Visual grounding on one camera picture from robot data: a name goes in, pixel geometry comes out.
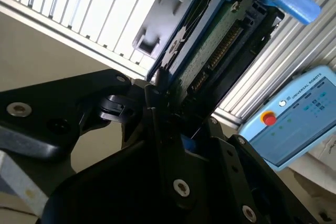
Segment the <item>electronic component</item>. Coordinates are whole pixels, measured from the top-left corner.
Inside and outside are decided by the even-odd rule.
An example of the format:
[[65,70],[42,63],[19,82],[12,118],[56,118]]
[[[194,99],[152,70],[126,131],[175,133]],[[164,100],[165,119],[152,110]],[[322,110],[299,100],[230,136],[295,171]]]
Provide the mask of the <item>electronic component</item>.
[[191,1],[147,76],[152,83],[160,76],[155,83],[161,83],[161,91],[169,94],[170,109],[192,121],[185,132],[188,137],[211,115],[269,41],[284,17],[277,7],[304,24],[320,13],[312,0],[296,1]]

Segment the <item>circuit board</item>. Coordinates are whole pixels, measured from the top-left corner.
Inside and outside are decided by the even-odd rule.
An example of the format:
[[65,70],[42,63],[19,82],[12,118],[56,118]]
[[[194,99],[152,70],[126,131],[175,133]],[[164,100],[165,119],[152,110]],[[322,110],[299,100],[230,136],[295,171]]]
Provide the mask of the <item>circuit board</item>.
[[[235,11],[232,11],[234,3],[223,3],[199,45],[192,52],[189,64],[173,84],[174,90],[176,90],[175,101],[177,101],[177,105],[180,105],[186,98],[188,89],[193,88],[196,91],[206,80],[206,73],[200,73],[204,65],[208,63],[209,67],[214,69],[221,57],[224,56],[225,51],[238,37],[242,28],[237,25],[236,21],[244,19],[246,10],[252,5],[253,1],[242,0],[239,9]],[[221,50],[221,55],[216,54],[217,49]]]

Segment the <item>black metal bracket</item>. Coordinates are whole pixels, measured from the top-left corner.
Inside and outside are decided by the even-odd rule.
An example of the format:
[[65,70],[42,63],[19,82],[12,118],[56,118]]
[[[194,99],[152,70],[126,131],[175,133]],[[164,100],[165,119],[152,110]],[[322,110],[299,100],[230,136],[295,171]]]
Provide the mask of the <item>black metal bracket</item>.
[[101,98],[126,95],[130,87],[124,74],[109,69],[1,92],[0,148],[64,157],[81,134],[109,124],[99,117]]

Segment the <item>mounting hole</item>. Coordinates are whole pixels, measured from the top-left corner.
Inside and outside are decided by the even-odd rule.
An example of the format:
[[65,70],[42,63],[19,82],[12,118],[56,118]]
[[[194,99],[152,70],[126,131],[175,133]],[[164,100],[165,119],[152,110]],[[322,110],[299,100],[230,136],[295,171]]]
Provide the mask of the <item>mounting hole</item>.
[[238,172],[238,168],[237,168],[236,166],[233,165],[231,168],[232,168],[232,170],[233,170],[235,173]]
[[70,132],[71,127],[67,120],[58,118],[47,122],[47,128],[56,135],[63,135]]

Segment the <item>emergency stop button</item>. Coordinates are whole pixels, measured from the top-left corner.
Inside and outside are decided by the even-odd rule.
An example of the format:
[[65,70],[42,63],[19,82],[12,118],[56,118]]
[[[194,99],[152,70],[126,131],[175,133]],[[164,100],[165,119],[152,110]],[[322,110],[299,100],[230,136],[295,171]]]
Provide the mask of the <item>emergency stop button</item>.
[[262,118],[262,122],[265,123],[267,126],[272,126],[277,122],[277,118],[275,117],[273,112],[265,113]]

